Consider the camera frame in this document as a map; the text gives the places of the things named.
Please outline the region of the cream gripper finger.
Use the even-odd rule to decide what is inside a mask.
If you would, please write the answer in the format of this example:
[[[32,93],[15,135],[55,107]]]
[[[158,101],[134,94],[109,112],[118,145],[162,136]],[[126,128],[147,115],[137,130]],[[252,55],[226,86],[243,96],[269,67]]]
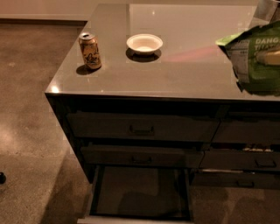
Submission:
[[[280,50],[267,50],[259,52],[256,55],[256,60],[264,65],[280,66]]]

